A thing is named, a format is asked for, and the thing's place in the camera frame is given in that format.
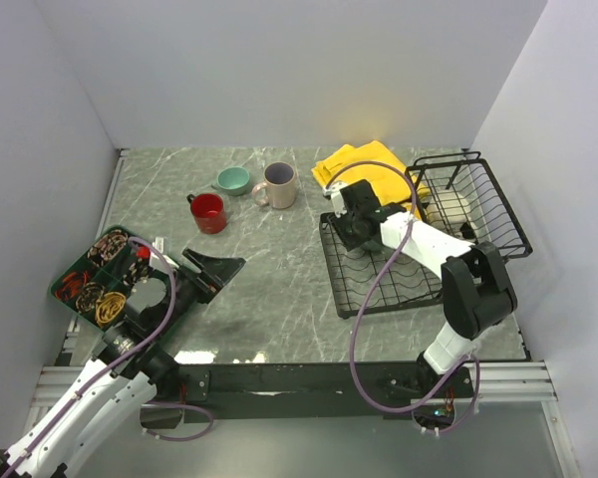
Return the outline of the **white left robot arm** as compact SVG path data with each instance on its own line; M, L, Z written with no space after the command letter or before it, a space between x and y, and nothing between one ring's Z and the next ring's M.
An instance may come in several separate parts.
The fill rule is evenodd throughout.
M246 263L190 249L183 256L187 265L136 238L114 253L92 248L52 285L52 294L103 336L51 410L0 449L0 477L69 477L145 403L182 407L179 364L158 342L192 306L210 303Z

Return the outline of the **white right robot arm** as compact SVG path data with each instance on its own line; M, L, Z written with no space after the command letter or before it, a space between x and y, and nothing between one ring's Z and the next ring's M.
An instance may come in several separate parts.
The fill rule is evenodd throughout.
M517 308L517 298L498 249L450 236L418 219L403 205L383 205L369 181L337 181L324 190L334 224L347 250L367 242L405 255L441 280L445 323L423 352L417 372L422 393L439 396L451 385L449 369L473 349L475 340Z

